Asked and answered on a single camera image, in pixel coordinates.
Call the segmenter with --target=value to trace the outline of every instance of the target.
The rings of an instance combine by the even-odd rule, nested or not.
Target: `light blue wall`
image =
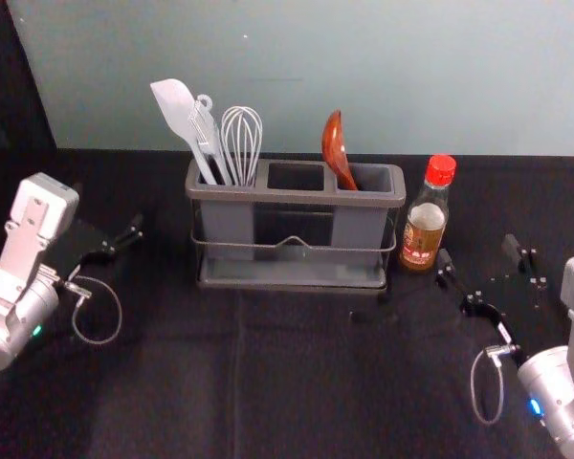
[[[182,149],[148,83],[249,104],[264,151],[574,155],[574,0],[10,0],[60,147]]]

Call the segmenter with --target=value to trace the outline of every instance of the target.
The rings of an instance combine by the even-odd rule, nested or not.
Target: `brown wooden spoon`
[[[351,175],[346,159],[346,147],[342,137],[341,111],[336,110],[327,119],[321,137],[321,153],[323,159],[334,171],[341,186],[345,189],[357,191],[357,185]]]

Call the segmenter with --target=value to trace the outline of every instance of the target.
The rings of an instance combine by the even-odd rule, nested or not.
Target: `gray plastic utensil caddy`
[[[259,160],[255,185],[207,185],[195,161],[186,192],[201,287],[386,290],[402,169],[352,164],[359,191],[322,162]]]

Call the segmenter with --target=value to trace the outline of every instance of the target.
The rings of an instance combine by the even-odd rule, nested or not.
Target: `black curtain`
[[[55,141],[6,0],[0,0],[0,148],[55,150]]]

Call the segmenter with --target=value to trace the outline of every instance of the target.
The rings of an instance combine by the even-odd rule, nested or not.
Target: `red bottle cap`
[[[428,163],[425,180],[435,186],[450,185],[455,176],[457,162],[449,155],[433,155]]]

